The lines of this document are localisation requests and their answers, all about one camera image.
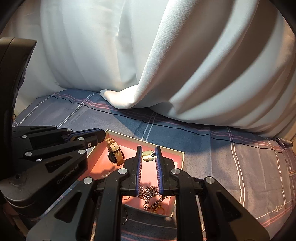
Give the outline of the tan strap wristwatch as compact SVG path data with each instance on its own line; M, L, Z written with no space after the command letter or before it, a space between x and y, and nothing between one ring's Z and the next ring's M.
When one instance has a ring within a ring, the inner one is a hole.
M105 142L109 161L116 166L121 166L125 162L125 156L119 144L113 138L106 138Z

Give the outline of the thin silver bangle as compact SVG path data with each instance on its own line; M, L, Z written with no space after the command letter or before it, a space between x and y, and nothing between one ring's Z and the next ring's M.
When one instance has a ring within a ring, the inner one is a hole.
M127 221L128 221L128 212L127 212L127 208L124 207L121 212L121 225L126 224Z

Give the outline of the blue striped love bedsheet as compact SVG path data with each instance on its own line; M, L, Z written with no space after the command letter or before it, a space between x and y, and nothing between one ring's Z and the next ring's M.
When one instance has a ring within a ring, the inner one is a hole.
M294 144L229 127L171 120L148 108L119 110L98 93L68 89L36 99L15 126L111 130L184 153L193 177L214 177L271 237L295 218Z

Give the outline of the white curtain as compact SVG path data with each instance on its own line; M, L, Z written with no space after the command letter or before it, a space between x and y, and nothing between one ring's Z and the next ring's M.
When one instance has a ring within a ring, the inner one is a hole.
M167 1L25 1L1 36L36 40L16 100L68 88L121 91L138 84Z

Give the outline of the white pillow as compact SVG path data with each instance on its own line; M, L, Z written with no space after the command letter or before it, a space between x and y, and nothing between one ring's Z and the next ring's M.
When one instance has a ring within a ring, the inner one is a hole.
M119 109L290 140L292 24L270 1L169 1L138 83L100 94Z

